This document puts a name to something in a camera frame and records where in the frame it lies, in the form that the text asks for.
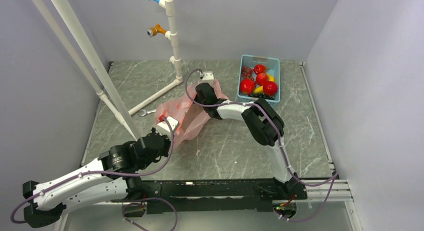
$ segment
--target blue basket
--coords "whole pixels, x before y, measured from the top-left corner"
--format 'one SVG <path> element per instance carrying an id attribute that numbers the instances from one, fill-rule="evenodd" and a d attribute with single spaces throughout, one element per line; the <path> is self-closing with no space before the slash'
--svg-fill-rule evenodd
<path id="1" fill-rule="evenodd" d="M 264 65 L 265 67 L 267 67 L 268 70 L 266 71 L 266 73 L 275 78 L 275 83 L 278 85 L 278 92 L 275 95 L 275 100 L 266 99 L 269 105 L 271 105 L 272 107 L 275 107 L 280 102 L 280 91 L 281 91 L 280 83 L 281 82 L 280 82 L 280 60 L 273 57 L 257 57 L 257 56 L 246 55 L 246 54 L 241 56 L 240 73 L 238 74 L 238 87 L 237 87 L 236 100 L 238 102 L 253 102 L 258 99 L 256 97 L 249 97 L 240 93 L 240 82 L 242 81 L 242 67 L 248 66 L 253 69 L 256 65 Z M 256 79 L 256 74 L 254 72 L 252 73 L 252 76 L 254 79 Z"/>

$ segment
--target table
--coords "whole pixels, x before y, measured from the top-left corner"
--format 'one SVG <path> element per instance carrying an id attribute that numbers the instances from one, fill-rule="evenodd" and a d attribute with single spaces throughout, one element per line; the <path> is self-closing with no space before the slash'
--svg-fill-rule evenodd
<path id="1" fill-rule="evenodd" d="M 184 77 L 195 68 L 212 71 L 223 93 L 233 101 L 236 99 L 240 60 L 185 60 L 182 64 Z M 281 61 L 280 69 L 281 101 L 275 110 L 285 123 L 284 143 L 291 165 L 299 177 L 329 178 L 329 159 L 303 73 L 296 60 Z M 126 107 L 130 109 L 173 81 L 175 71 L 173 65 L 165 60 L 115 61 L 109 75 Z M 196 82 L 197 78 L 197 75 L 192 76 L 189 84 Z M 184 94 L 181 84 L 145 108 L 154 109 Z M 143 136 L 150 132 L 154 123 L 153 114 L 145 117 L 135 114 L 132 117 Z M 82 164 L 89 163 L 110 147 L 129 140 L 132 137 L 127 130 L 103 103 L 100 104 Z M 159 165 L 152 164 L 143 172 L 154 170 Z M 163 170 L 143 179 L 272 177 L 271 162 L 266 151 L 251 137 L 243 122 L 210 119 L 195 139 L 183 141 L 174 150 Z"/>

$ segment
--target yellow fruit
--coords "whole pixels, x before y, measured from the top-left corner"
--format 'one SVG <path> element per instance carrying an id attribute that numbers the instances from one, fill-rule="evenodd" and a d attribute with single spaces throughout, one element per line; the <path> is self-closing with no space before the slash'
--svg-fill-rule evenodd
<path id="1" fill-rule="evenodd" d="M 253 90 L 254 94 L 262 94 L 264 92 L 264 86 L 259 86 Z"/>
<path id="2" fill-rule="evenodd" d="M 272 82 L 276 81 L 276 79 L 273 76 L 269 75 L 268 73 L 266 75 L 268 75 L 269 81 L 272 81 Z"/>

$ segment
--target pink plastic bag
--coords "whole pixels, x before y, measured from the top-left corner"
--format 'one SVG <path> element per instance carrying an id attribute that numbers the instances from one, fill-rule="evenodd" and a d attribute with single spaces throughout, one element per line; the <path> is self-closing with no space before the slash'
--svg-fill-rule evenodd
<path id="1" fill-rule="evenodd" d="M 188 93 L 193 98 L 196 96 L 195 88 L 197 85 L 198 83 L 195 83 L 187 88 Z M 213 81 L 213 90 L 218 99 L 228 99 L 221 91 L 220 82 L 216 79 Z M 159 117 L 161 115 L 166 117 L 171 116 L 179 121 L 179 127 L 174 133 L 174 148 L 178 147 L 184 140 L 194 139 L 200 133 L 203 125 L 211 118 L 203 110 L 203 107 L 192 104 L 193 102 L 184 92 L 181 97 L 164 102 L 156 108 L 154 125 L 159 123 Z"/>

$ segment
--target orange valve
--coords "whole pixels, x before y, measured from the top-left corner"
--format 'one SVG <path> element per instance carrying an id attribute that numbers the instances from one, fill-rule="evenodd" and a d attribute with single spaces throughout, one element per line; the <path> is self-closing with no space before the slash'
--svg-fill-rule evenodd
<path id="1" fill-rule="evenodd" d="M 147 34 L 148 34 L 150 37 L 154 37 L 154 36 L 156 36 L 158 33 L 161 33 L 161 34 L 165 35 L 165 33 L 166 33 L 166 32 L 167 32 L 167 31 L 166 31 L 165 29 L 163 29 L 159 23 L 158 23 L 158 24 L 156 24 L 154 27 L 151 27 L 151 28 L 148 28 L 148 29 L 147 29 Z"/>

